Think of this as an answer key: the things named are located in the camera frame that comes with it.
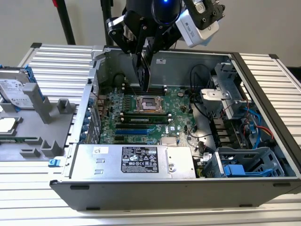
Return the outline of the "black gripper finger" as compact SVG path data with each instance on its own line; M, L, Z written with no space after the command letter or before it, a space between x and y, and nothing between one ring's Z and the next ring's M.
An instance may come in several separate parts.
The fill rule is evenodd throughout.
M126 54L142 57L147 32L147 13L125 10L121 16L106 20L108 35Z
M181 38L181 33L176 26L164 26L161 28L159 26L156 29L154 37L147 38L146 44L146 61L150 65L153 56L162 50L168 50L172 45L174 45Z

